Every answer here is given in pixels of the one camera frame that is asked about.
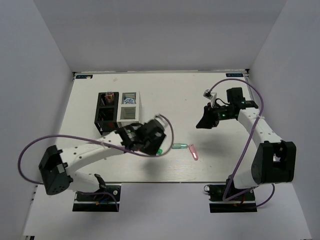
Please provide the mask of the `green capped black highlighter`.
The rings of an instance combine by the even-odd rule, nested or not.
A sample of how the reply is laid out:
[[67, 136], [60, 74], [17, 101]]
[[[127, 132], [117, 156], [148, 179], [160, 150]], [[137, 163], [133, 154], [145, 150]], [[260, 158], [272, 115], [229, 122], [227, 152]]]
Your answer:
[[160, 156], [162, 153], [163, 153], [163, 150], [162, 150], [161, 148], [159, 148], [158, 151], [157, 151], [157, 153], [156, 153], [156, 155], [157, 155], [157, 156]]

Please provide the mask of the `clear green lead case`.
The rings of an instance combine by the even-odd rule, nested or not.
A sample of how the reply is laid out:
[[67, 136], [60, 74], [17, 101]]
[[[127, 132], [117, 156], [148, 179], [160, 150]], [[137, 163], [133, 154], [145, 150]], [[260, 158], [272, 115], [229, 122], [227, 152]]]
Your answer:
[[188, 148], [188, 144], [186, 144], [186, 143], [173, 143], [171, 148], [175, 149], [175, 150], [187, 149]]

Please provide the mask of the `blue round jar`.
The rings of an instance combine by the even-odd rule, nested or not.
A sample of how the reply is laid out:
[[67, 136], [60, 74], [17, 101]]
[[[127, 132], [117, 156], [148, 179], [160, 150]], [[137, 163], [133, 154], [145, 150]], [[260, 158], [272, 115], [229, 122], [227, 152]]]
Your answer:
[[136, 104], [136, 100], [134, 98], [128, 97], [123, 100], [124, 105]]

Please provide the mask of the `clear tube of coloured pins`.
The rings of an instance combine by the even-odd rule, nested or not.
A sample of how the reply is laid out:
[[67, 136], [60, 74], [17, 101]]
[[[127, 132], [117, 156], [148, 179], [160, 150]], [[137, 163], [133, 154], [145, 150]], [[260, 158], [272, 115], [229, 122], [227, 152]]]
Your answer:
[[111, 105], [115, 101], [115, 93], [112, 91], [108, 91], [105, 93], [105, 101], [108, 105]]

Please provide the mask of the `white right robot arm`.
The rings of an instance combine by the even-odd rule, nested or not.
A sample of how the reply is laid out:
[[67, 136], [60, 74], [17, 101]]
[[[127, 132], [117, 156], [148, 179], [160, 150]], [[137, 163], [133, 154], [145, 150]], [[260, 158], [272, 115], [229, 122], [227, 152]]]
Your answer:
[[297, 147], [292, 141], [278, 136], [259, 116], [259, 107], [243, 96], [240, 87], [226, 91], [227, 101], [218, 104], [215, 92], [205, 91], [210, 102], [204, 107], [198, 129], [212, 129], [224, 120], [237, 120], [248, 132], [257, 148], [253, 160], [244, 169], [238, 169], [232, 183], [225, 188], [226, 195], [236, 200], [244, 189], [264, 184], [290, 183], [294, 179]]

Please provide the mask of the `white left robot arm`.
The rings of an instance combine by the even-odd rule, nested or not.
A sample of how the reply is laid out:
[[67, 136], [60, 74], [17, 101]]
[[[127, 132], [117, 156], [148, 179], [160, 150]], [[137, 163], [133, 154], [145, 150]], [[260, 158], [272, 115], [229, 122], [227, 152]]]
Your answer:
[[48, 147], [39, 163], [46, 194], [57, 195], [65, 190], [88, 192], [94, 199], [105, 196], [106, 185], [97, 173], [83, 173], [80, 169], [100, 160], [122, 154], [155, 157], [164, 139], [165, 126], [158, 118], [132, 123], [83, 145], [58, 149]]

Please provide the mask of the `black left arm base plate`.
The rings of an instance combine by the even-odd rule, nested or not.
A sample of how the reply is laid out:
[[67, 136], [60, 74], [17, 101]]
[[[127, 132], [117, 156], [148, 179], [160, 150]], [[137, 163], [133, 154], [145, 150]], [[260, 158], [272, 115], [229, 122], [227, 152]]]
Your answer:
[[97, 212], [97, 213], [116, 213], [120, 209], [121, 184], [107, 184], [105, 191], [108, 194], [87, 195], [75, 193], [72, 211], [73, 212]]

